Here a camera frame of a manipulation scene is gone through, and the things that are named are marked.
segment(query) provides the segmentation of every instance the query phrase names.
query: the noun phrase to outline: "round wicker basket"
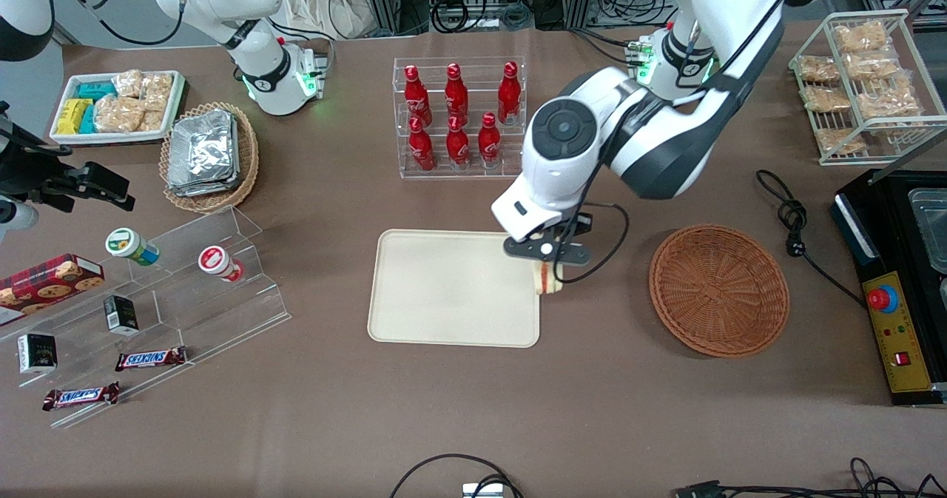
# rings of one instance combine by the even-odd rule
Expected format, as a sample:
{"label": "round wicker basket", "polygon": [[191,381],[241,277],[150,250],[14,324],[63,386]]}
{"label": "round wicker basket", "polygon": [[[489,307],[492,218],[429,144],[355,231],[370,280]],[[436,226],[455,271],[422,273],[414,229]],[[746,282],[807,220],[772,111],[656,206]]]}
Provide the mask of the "round wicker basket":
{"label": "round wicker basket", "polygon": [[691,349],[752,356],[770,346],[789,316],[779,265],[737,229],[679,229],[654,252],[650,296],[661,322]]}
{"label": "round wicker basket", "polygon": [[[257,134],[250,126],[243,111],[233,104],[222,104],[213,101],[210,104],[201,104],[191,110],[187,110],[183,117],[194,117],[202,115],[210,110],[227,110],[237,119],[237,145],[240,147],[240,185],[233,191],[211,192],[209,195],[199,195],[198,197],[178,197],[165,187],[165,198],[168,198],[172,204],[183,210],[193,212],[215,212],[224,206],[238,205],[244,198],[250,194],[253,184],[257,182],[257,172],[260,170],[260,148],[257,146]],[[168,154],[170,148],[170,133],[165,134],[165,140],[161,144],[161,161],[158,162],[158,174],[161,180],[168,183]]]}

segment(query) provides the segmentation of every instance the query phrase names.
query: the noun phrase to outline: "teal snack package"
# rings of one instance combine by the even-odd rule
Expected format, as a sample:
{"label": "teal snack package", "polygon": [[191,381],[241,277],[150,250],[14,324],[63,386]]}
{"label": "teal snack package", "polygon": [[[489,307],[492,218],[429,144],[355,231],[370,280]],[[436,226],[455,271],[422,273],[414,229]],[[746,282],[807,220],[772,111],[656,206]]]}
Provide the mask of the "teal snack package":
{"label": "teal snack package", "polygon": [[108,80],[104,82],[86,82],[85,84],[79,84],[78,89],[75,90],[76,98],[90,98],[92,100],[98,100],[108,94],[115,94],[115,85]]}
{"label": "teal snack package", "polygon": [[94,134],[95,133],[95,108],[86,107],[85,113],[82,114],[82,122],[78,125],[78,133],[81,134]]}

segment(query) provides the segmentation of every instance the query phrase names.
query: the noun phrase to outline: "red cookie box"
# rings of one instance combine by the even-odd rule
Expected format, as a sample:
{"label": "red cookie box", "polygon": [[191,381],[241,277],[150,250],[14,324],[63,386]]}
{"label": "red cookie box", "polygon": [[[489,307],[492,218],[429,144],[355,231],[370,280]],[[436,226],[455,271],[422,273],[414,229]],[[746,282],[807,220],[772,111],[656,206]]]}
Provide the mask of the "red cookie box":
{"label": "red cookie box", "polygon": [[104,281],[102,265],[74,253],[17,272],[0,280],[0,326],[97,288]]}

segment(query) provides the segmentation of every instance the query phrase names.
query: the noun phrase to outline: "snack jar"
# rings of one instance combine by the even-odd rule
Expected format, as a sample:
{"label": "snack jar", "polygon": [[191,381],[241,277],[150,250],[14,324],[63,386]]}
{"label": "snack jar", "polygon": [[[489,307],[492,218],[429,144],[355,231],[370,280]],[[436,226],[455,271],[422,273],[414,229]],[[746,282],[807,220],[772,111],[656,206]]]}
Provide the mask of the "snack jar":
{"label": "snack jar", "polygon": [[197,256],[197,264],[201,271],[217,276],[226,282],[236,282],[240,276],[243,276],[243,264],[231,259],[230,254],[217,245],[203,249]]}
{"label": "snack jar", "polygon": [[140,266],[152,265],[161,255],[158,247],[131,228],[119,228],[105,239],[105,249],[117,258],[128,258]]}

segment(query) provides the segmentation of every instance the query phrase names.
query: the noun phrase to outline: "red emergency stop button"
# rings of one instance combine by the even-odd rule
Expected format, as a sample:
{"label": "red emergency stop button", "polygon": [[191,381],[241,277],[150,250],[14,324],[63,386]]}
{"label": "red emergency stop button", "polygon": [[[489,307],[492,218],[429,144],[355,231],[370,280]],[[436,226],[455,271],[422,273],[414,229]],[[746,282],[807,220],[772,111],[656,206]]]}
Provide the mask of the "red emergency stop button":
{"label": "red emergency stop button", "polygon": [[866,298],[869,300],[869,306],[877,312],[894,313],[897,309],[897,292],[892,286],[878,286],[869,290]]}

